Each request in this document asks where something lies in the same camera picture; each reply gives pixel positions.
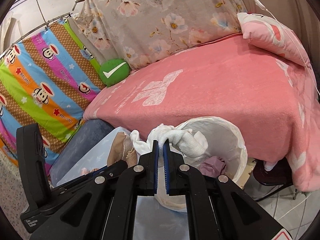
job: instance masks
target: plastic bag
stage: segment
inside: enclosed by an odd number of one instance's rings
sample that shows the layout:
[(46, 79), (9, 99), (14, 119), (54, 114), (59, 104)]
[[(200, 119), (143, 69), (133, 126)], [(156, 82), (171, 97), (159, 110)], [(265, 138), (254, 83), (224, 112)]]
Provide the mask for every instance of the plastic bag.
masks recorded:
[[(192, 159), (183, 154), (186, 164), (200, 169), (200, 164), (204, 160), (212, 156), (221, 157), (226, 163), (225, 175), (237, 183), (248, 160), (244, 139), (238, 127), (220, 117), (211, 116), (190, 119), (178, 125), (176, 129), (192, 129), (192, 135), (200, 131), (208, 141), (208, 148), (204, 155)], [(158, 193), (155, 198), (166, 208), (187, 212), (184, 196), (169, 196), (166, 194), (164, 168), (159, 168), (158, 173)]]
[(97, 145), (94, 146), (87, 154), (85, 154), (57, 183), (57, 186), (80, 177), (82, 175), (83, 168), (86, 168), (88, 171), (92, 171), (106, 166), (113, 140), (118, 132), (124, 132), (125, 134), (130, 135), (130, 131), (123, 127), (115, 128), (105, 136), (105, 138), (98, 142)]

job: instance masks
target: black chair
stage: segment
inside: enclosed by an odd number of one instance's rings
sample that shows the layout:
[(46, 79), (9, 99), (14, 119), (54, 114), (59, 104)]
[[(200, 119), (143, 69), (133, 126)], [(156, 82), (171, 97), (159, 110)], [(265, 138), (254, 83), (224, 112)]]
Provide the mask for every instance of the black chair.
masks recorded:
[(268, 195), (262, 198), (257, 199), (256, 202), (262, 201), (278, 193), (279, 191), (293, 185), (292, 171), (286, 158), (283, 158), (282, 160), (280, 160), (271, 171), (266, 171), (263, 166), (263, 161), (257, 160), (257, 164), (253, 169), (252, 173), (254, 178), (264, 186), (281, 185), (281, 187), (279, 187), (277, 190), (269, 193)]

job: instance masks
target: pink blanket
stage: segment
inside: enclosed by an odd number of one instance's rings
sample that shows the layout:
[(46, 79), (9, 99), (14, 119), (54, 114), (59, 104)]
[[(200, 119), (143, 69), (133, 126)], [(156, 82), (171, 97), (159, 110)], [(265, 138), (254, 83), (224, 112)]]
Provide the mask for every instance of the pink blanket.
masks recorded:
[(189, 49), (105, 88), (84, 113), (141, 138), (161, 123), (219, 116), (242, 132), (248, 156), (285, 156), (295, 186), (320, 188), (320, 105), (310, 74), (242, 36)]

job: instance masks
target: colorful striped blanket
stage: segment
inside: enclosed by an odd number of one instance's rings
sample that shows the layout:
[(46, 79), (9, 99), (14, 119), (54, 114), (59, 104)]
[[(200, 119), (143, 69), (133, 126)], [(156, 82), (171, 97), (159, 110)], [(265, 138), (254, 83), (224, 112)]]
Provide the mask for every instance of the colorful striped blanket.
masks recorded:
[(37, 122), (51, 168), (105, 87), (100, 65), (65, 21), (14, 45), (0, 64), (0, 147), (17, 163), (16, 130)]

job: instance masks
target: white cloth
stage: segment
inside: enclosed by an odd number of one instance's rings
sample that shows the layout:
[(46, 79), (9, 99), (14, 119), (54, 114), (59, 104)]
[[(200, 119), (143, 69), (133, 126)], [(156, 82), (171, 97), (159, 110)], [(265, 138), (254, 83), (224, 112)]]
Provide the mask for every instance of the white cloth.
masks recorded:
[(147, 142), (140, 140), (140, 135), (137, 130), (131, 132), (130, 139), (134, 149), (139, 155), (151, 152), (153, 141), (157, 140), (159, 157), (162, 157), (163, 145), (168, 139), (169, 143), (172, 144), (170, 146), (172, 151), (175, 151), (173, 150), (173, 148), (175, 148), (189, 158), (197, 158), (205, 153), (208, 148), (208, 142), (201, 132), (196, 132), (194, 136), (192, 136), (191, 133), (192, 129), (180, 130), (175, 129), (173, 126), (161, 124), (150, 132)]

